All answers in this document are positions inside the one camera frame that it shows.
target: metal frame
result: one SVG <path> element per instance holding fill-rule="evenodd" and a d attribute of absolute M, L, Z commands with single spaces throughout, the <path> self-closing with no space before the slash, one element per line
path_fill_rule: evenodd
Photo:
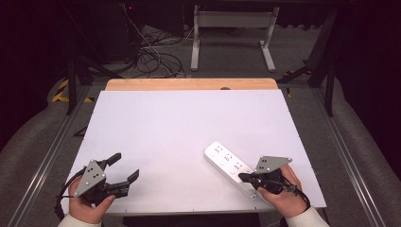
<path fill-rule="evenodd" d="M 273 12 L 199 11 L 199 6 L 195 6 L 194 44 L 192 46 L 191 70 L 198 70 L 201 45 L 199 39 L 200 27 L 267 27 L 268 32 L 266 38 L 259 43 L 269 71 L 275 72 L 275 66 L 269 51 L 269 44 L 277 20 L 278 11 L 279 8 L 274 8 Z"/>

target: table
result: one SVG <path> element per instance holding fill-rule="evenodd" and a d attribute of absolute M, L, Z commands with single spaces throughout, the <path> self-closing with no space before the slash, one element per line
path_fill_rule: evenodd
<path fill-rule="evenodd" d="M 97 100 L 69 178 L 91 159 L 121 152 L 122 159 L 105 170 L 107 182 L 126 181 L 137 168 L 140 176 L 110 215 L 271 211 L 269 203 L 244 196 L 204 159 L 214 141 L 248 166 L 256 166 L 261 155 L 291 157 L 312 205 L 325 207 L 273 79 L 112 79 Z M 62 206 L 67 211 L 68 201 Z"/>

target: power strip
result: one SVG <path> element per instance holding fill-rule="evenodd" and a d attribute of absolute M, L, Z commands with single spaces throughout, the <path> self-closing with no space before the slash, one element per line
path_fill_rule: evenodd
<path fill-rule="evenodd" d="M 253 170 L 245 165 L 233 153 L 221 143 L 214 142 L 206 148 L 204 157 L 215 169 L 217 169 L 227 180 L 235 185 L 244 195 L 254 200 L 256 190 L 250 183 L 243 183 L 239 179 L 239 173 L 252 173 Z"/>

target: sleeve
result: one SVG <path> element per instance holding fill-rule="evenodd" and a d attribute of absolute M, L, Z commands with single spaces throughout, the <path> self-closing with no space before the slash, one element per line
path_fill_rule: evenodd
<path fill-rule="evenodd" d="M 299 216 L 286 218 L 286 221 L 288 227 L 328 227 L 314 207 L 310 207 Z"/>
<path fill-rule="evenodd" d="M 75 219 L 68 214 L 60 222 L 59 227 L 101 227 L 101 222 L 98 224 L 88 224 L 78 219 Z"/>

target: hand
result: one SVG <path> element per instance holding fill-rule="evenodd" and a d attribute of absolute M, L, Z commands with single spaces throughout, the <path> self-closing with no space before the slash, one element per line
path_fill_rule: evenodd
<path fill-rule="evenodd" d="M 294 171 L 289 165 L 281 166 L 281 172 L 285 178 L 302 190 L 301 182 L 295 176 Z M 295 196 L 293 192 L 282 191 L 279 195 L 274 195 L 263 187 L 258 187 L 262 197 L 270 202 L 284 217 L 293 218 L 301 215 L 306 209 L 306 203 L 301 196 Z"/>
<path fill-rule="evenodd" d="M 71 182 L 70 186 L 68 187 L 68 194 L 70 196 L 74 196 L 74 193 L 77 190 L 81 178 L 82 176 L 79 176 Z M 103 202 L 99 204 L 96 208 L 94 208 L 84 198 L 70 198 L 69 214 L 73 218 L 86 222 L 88 224 L 98 224 L 101 222 L 103 215 L 112 205 L 114 199 L 115 196 L 111 195 L 108 198 L 104 199 Z"/>

